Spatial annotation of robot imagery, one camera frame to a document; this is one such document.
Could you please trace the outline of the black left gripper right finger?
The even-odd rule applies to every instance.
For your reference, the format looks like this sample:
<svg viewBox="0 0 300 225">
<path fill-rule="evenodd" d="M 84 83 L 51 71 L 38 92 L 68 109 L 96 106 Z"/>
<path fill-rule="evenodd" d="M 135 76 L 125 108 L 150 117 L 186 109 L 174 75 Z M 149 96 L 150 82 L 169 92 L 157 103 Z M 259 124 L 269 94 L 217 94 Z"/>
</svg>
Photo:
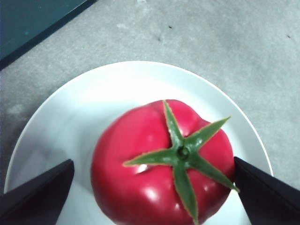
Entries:
<svg viewBox="0 0 300 225">
<path fill-rule="evenodd" d="M 253 225 L 298 225 L 300 191 L 248 162 L 234 158 L 235 184 Z"/>
</svg>

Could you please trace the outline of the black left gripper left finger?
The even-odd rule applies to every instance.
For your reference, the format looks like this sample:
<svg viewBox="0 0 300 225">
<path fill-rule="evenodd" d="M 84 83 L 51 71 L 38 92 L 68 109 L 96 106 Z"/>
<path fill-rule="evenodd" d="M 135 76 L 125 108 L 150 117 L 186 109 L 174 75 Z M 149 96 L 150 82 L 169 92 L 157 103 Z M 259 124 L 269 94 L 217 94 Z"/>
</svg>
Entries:
<svg viewBox="0 0 300 225">
<path fill-rule="evenodd" d="M 0 197 L 2 225 L 54 225 L 75 173 L 68 159 Z"/>
</svg>

